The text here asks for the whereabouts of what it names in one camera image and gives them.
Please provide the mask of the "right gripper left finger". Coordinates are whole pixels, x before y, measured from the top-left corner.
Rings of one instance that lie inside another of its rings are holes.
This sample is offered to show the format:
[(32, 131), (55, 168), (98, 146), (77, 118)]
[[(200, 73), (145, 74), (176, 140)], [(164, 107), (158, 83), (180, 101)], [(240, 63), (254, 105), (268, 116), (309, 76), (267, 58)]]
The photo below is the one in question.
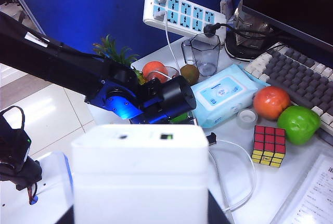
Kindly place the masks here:
[(55, 222), (55, 224), (74, 224), (73, 205)]

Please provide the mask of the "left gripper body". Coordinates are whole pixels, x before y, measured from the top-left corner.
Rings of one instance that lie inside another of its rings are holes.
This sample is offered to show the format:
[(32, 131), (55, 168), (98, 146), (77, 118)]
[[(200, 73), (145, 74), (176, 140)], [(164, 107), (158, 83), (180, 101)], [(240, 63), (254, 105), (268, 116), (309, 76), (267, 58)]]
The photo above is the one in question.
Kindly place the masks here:
[(173, 123), (165, 114), (141, 114), (130, 119), (130, 140), (137, 146), (209, 146), (216, 143), (216, 135), (206, 135), (193, 122)]

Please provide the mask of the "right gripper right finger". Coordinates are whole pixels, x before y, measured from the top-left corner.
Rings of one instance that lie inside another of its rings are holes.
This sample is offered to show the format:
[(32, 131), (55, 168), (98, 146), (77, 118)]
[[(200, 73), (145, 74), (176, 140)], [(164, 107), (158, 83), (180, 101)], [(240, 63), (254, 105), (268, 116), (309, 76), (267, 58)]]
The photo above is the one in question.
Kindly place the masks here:
[(230, 224), (226, 215), (221, 210), (214, 196), (208, 191), (208, 223), (209, 224)]

